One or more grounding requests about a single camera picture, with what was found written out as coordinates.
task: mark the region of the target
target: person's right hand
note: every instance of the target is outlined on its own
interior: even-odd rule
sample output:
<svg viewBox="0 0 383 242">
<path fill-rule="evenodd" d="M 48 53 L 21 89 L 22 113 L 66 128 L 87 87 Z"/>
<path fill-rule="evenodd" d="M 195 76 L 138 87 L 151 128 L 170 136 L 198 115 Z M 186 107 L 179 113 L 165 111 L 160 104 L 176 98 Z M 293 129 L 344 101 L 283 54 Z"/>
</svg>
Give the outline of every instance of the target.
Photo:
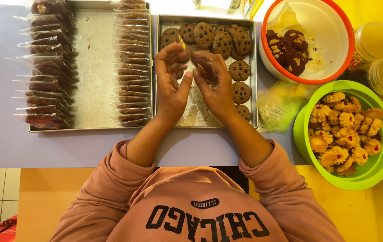
<svg viewBox="0 0 383 242">
<path fill-rule="evenodd" d="M 232 77 L 227 71 L 226 63 L 221 55 L 210 52 L 195 52 L 196 62 L 199 63 L 207 72 L 211 71 L 210 60 L 215 68 L 215 76 L 218 83 L 210 88 L 205 78 L 197 70 L 193 70 L 194 80 L 202 92 L 203 99 L 209 110 L 223 123 L 238 115 L 232 96 Z"/>
</svg>

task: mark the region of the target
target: sweatshirt sleeve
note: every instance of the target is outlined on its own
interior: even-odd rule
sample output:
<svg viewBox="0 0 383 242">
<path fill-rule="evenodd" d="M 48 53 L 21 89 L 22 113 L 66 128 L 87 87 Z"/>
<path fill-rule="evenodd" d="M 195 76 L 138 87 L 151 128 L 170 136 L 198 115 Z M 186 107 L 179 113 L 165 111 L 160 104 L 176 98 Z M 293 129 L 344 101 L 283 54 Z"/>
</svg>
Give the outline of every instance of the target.
<svg viewBox="0 0 383 242">
<path fill-rule="evenodd" d="M 126 157 L 127 140 L 114 146 L 60 217 L 51 242 L 104 242 L 130 208 L 130 197 L 154 169 Z"/>
<path fill-rule="evenodd" d="M 268 139 L 274 150 L 262 164 L 250 168 L 240 158 L 239 169 L 259 193 L 289 241 L 345 241 L 320 206 L 305 178 L 299 175 L 284 148 Z"/>
</svg>

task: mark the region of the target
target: hand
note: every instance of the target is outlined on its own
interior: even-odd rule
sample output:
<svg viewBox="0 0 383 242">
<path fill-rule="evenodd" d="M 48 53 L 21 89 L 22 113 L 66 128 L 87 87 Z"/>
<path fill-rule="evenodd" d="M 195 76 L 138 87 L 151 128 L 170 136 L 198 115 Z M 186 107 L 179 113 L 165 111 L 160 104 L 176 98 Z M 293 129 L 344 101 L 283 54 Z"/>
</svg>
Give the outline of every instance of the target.
<svg viewBox="0 0 383 242">
<path fill-rule="evenodd" d="M 212 66 L 215 69 L 215 77 L 217 84 L 210 88 L 205 78 L 200 71 L 194 69 L 193 76 L 194 81 L 202 92 L 203 99 L 209 110 L 223 123 L 237 115 L 235 109 L 235 103 L 232 96 L 232 77 L 227 71 L 226 63 L 221 55 L 211 54 L 209 52 L 195 52 L 197 55 L 197 63 L 199 63 L 207 73 L 212 72 L 210 70 Z"/>
<path fill-rule="evenodd" d="M 173 126 L 184 114 L 187 105 L 188 92 L 193 82 L 193 75 L 187 72 L 178 88 L 176 79 L 178 71 L 187 67 L 178 61 L 186 57 L 183 48 L 179 43 L 173 43 L 164 47 L 154 57 L 157 74 L 157 115 L 168 125 Z"/>
</svg>

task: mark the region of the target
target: green bowl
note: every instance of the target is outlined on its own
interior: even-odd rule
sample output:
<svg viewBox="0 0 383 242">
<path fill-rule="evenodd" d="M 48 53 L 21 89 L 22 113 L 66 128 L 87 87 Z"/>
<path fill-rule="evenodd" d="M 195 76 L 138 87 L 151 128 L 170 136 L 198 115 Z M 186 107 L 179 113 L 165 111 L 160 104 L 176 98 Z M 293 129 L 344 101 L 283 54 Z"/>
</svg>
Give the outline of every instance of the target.
<svg viewBox="0 0 383 242">
<path fill-rule="evenodd" d="M 305 158 L 311 165 L 315 166 L 318 172 L 334 186 L 353 191 L 375 186 L 383 179 L 383 126 L 382 129 L 380 129 L 382 136 L 382 151 L 376 156 L 369 156 L 369 160 L 366 164 L 357 165 L 355 167 L 357 170 L 356 173 L 349 175 L 348 177 L 328 173 L 320 163 L 318 163 L 317 158 L 312 152 L 308 138 L 309 116 L 318 100 L 324 95 L 332 92 L 343 92 L 345 96 L 357 97 L 364 110 L 368 108 L 381 108 L 383 110 L 382 100 L 366 86 L 349 80 L 329 82 L 320 87 L 312 95 L 308 104 L 305 105 L 297 115 L 293 127 L 293 136 L 296 147 L 303 158 Z"/>
</svg>

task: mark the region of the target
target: red object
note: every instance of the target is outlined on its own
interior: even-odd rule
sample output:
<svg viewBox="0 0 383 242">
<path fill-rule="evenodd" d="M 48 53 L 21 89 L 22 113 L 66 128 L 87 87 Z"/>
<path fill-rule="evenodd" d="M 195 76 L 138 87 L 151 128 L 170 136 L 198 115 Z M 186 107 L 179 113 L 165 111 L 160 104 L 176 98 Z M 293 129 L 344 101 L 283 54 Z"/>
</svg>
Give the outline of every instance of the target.
<svg viewBox="0 0 383 242">
<path fill-rule="evenodd" d="M 261 24 L 261 44 L 263 45 L 264 52 L 266 53 L 267 57 L 269 58 L 270 63 L 277 69 L 281 74 L 283 74 L 285 77 L 287 77 L 290 80 L 293 80 L 298 83 L 306 84 L 306 85 L 317 85 L 317 84 L 323 84 L 326 82 L 329 82 L 331 80 L 334 80 L 336 77 L 338 77 L 340 74 L 346 70 L 348 67 L 349 63 L 351 62 L 353 58 L 353 54 L 355 51 L 355 37 L 354 37 L 354 30 L 353 27 L 351 26 L 350 20 L 348 19 L 347 15 L 344 13 L 344 11 L 332 0 L 321 0 L 323 3 L 328 4 L 331 8 L 334 9 L 339 15 L 339 17 L 342 19 L 342 22 L 344 22 L 345 28 L 347 29 L 348 33 L 348 54 L 347 58 L 345 59 L 344 63 L 342 64 L 341 68 L 335 72 L 333 75 L 331 75 L 328 78 L 324 78 L 321 80 L 307 80 L 303 79 L 300 77 L 297 77 L 290 72 L 288 72 L 286 69 L 284 69 L 274 58 L 272 55 L 272 52 L 269 49 L 269 45 L 267 44 L 267 37 L 265 35 L 266 32 L 266 25 L 267 25 L 267 20 L 269 19 L 269 14 L 270 12 L 275 8 L 276 5 L 281 3 L 284 0 L 276 0 L 272 5 L 270 5 L 269 9 L 267 10 L 266 15 L 264 16 L 263 22 Z"/>
<path fill-rule="evenodd" d="M 17 215 L 0 223 L 0 242 L 15 242 Z"/>
</svg>

